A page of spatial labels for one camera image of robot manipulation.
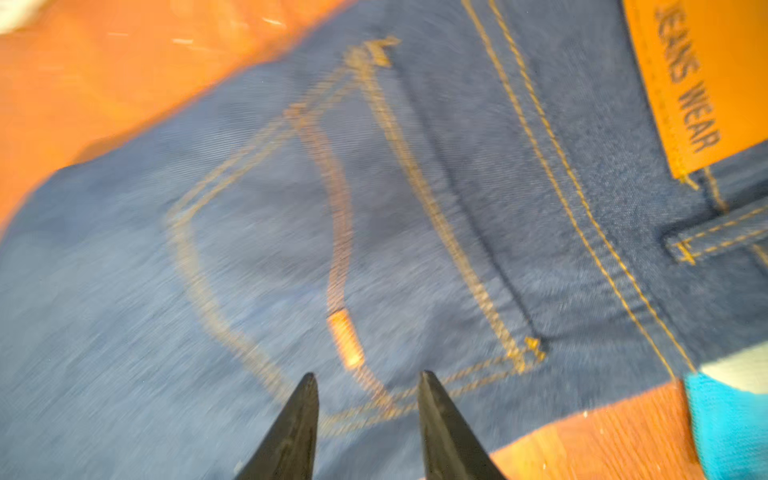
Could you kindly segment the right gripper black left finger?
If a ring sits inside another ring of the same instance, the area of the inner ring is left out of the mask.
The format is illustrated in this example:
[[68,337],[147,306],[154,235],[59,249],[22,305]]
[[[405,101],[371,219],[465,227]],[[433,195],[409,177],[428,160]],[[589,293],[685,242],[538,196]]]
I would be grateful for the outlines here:
[[313,476],[319,393],[313,373],[305,374],[263,441],[235,478],[301,479]]

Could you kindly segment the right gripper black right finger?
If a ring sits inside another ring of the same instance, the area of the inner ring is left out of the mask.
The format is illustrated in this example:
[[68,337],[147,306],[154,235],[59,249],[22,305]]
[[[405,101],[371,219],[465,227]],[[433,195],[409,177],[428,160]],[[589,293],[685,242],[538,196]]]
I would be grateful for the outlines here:
[[426,479],[505,479],[432,371],[417,398]]

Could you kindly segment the blue denim trousers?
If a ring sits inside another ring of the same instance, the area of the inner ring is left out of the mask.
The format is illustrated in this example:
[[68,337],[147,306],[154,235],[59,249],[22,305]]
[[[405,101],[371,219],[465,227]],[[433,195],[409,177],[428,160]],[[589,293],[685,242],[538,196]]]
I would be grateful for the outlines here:
[[767,339],[763,1],[362,1],[1,241],[1,475],[412,479]]

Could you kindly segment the grey blue work glove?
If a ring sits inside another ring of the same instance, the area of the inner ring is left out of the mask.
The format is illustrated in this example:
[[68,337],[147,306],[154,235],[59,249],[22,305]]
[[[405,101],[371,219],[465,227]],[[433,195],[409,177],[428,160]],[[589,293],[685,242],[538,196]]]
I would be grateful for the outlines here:
[[684,379],[697,457],[708,479],[767,477],[767,344]]

